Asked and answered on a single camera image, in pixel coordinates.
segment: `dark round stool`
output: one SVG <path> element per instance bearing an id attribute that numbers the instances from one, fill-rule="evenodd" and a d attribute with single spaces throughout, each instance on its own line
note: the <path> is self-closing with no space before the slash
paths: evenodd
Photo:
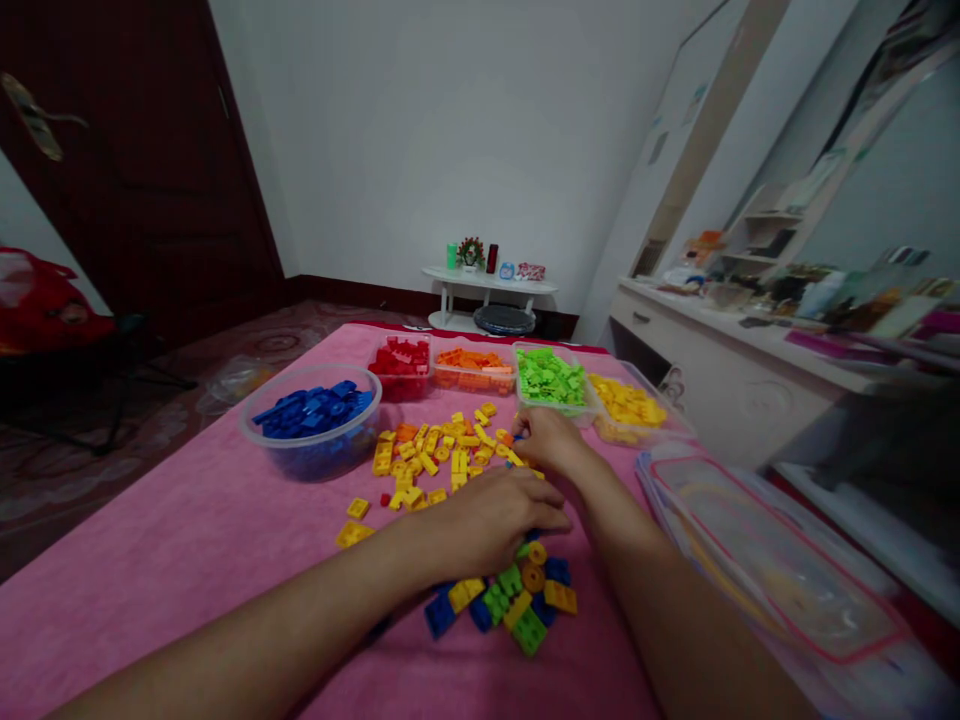
<path id="1" fill-rule="evenodd" d="M 484 305 L 473 311 L 473 321 L 493 335 L 523 337 L 533 332 L 537 318 L 520 308 L 507 305 Z"/>

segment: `small white table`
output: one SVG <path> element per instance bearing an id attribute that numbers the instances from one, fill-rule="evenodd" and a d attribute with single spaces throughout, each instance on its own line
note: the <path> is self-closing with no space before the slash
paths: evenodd
<path id="1" fill-rule="evenodd" d="M 454 312 L 453 310 L 453 288 L 452 285 L 469 285 L 471 287 L 482 287 L 486 292 L 483 294 L 483 304 L 490 304 L 490 291 L 503 290 L 505 292 L 516 292 L 527 295 L 527 304 L 524 308 L 528 313 L 533 310 L 533 299 L 536 295 L 552 295 L 559 288 L 553 283 L 544 281 L 525 281 L 525 280 L 501 280 L 496 275 L 488 275 L 482 270 L 475 273 L 464 272 L 462 269 L 448 270 L 439 265 L 430 265 L 423 268 L 423 274 L 440 280 L 443 283 L 440 292 L 440 310 L 431 313 L 427 318 L 431 327 L 438 330 L 457 330 L 460 332 L 472 332 L 486 335 L 483 330 L 477 327 L 473 322 L 473 315 L 470 313 Z"/>

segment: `baseboard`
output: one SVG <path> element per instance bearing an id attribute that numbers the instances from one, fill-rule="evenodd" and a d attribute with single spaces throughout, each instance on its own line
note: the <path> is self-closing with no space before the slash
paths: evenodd
<path id="1" fill-rule="evenodd" d="M 382 285 L 358 283 L 352 280 L 337 280 L 319 275 L 297 275 L 285 281 L 287 302 L 298 303 L 302 300 L 320 300 L 321 302 L 343 303 L 380 310 L 392 310 L 410 315 L 427 317 L 440 309 L 440 296 L 420 290 L 402 290 Z M 483 305 L 480 300 L 454 298 L 455 310 L 473 312 Z M 577 326 L 579 315 L 561 313 L 555 310 L 534 308 L 537 315 L 537 328 L 534 335 L 549 340 L 568 340 Z"/>

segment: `hand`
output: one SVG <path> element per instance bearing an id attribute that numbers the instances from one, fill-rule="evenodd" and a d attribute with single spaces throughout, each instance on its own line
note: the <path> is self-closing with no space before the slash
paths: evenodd
<path id="1" fill-rule="evenodd" d="M 529 469 L 498 468 L 410 520 L 435 553 L 436 576 L 460 580 L 506 570 L 533 528 L 569 532 L 573 525 L 563 502 L 559 490 Z"/>
<path id="2" fill-rule="evenodd" d="M 580 430 L 569 418 L 549 408 L 525 408 L 513 421 L 513 434 L 523 440 L 513 444 L 521 458 L 529 458 L 538 465 L 575 480 L 573 468 L 586 460 L 600 459 L 587 445 Z"/>

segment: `door handle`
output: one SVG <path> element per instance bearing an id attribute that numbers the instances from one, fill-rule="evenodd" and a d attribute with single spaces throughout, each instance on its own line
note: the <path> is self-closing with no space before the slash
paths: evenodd
<path id="1" fill-rule="evenodd" d="M 87 130 L 90 129 L 90 123 L 79 115 L 48 113 L 37 104 L 33 99 L 33 94 L 27 90 L 23 83 L 10 73 L 3 73 L 0 76 L 0 85 L 3 86 L 10 102 L 13 103 L 17 114 L 20 115 L 20 119 L 26 126 L 27 132 L 30 133 L 34 144 L 40 149 L 40 152 L 51 160 L 56 162 L 63 160 L 63 149 L 57 142 L 57 138 L 54 136 L 53 130 L 50 129 L 47 120 L 73 122 Z"/>

